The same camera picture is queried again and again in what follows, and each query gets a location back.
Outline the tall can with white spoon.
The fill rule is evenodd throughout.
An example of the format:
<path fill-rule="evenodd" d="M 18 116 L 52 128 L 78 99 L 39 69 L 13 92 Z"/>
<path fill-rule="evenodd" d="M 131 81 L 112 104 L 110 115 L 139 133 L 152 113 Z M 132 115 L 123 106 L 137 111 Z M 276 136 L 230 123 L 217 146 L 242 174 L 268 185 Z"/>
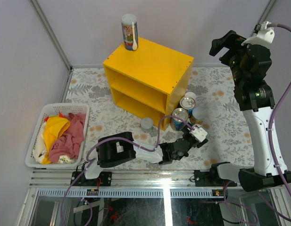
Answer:
<path fill-rule="evenodd" d="M 138 48 L 137 18 L 134 14 L 125 14 L 121 18 L 124 45 L 127 50 Z"/>

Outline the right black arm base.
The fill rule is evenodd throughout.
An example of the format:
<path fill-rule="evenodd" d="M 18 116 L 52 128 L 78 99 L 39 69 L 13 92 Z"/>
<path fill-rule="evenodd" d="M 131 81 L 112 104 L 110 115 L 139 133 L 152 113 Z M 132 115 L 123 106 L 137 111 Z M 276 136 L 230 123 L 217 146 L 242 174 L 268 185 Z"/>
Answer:
<path fill-rule="evenodd" d="M 217 167 L 221 164 L 229 162 L 214 163 L 211 165 L 209 171 L 194 170 L 194 179 L 196 187 L 215 187 L 225 185 L 226 180 L 221 179 Z"/>

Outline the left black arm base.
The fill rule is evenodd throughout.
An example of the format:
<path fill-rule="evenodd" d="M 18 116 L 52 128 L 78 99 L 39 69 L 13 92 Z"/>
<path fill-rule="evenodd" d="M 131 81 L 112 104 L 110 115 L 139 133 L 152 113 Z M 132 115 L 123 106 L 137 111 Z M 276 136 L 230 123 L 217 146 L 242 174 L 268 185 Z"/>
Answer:
<path fill-rule="evenodd" d="M 71 182 L 74 182 L 74 186 L 93 186 L 96 188 L 110 187 L 112 182 L 112 172 L 101 172 L 95 179 L 87 179 L 85 175 L 79 176 L 85 168 L 86 162 L 76 167 L 76 170 L 72 172 Z"/>

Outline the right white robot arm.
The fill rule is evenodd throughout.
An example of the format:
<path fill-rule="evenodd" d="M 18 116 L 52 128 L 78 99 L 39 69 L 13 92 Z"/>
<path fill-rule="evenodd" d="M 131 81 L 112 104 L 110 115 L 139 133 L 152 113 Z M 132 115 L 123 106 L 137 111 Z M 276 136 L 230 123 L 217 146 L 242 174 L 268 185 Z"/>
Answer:
<path fill-rule="evenodd" d="M 231 180 L 251 192 L 291 183 L 291 171 L 282 159 L 271 119 L 275 112 L 273 92 L 264 80 L 272 64 L 267 44 L 273 38 L 273 30 L 259 32 L 248 39 L 230 30 L 212 41 L 211 56 L 222 48 L 228 49 L 219 60 L 231 69 L 234 97 L 246 119 L 254 152 L 254 166 L 250 168 L 229 162 L 212 165 L 209 180 L 215 186 Z"/>

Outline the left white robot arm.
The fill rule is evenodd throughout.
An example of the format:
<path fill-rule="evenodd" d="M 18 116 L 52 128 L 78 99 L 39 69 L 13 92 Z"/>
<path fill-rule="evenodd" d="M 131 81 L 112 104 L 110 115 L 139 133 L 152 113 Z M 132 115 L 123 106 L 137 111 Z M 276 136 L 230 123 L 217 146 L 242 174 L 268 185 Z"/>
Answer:
<path fill-rule="evenodd" d="M 187 131 L 182 138 L 171 143 L 159 144 L 157 147 L 133 141 L 131 132 L 104 137 L 88 152 L 89 165 L 82 173 L 81 180 L 92 186 L 105 168 L 112 168 L 134 159 L 159 165 L 171 164 L 188 157 L 190 149 L 206 144 L 207 135 L 202 128 Z"/>

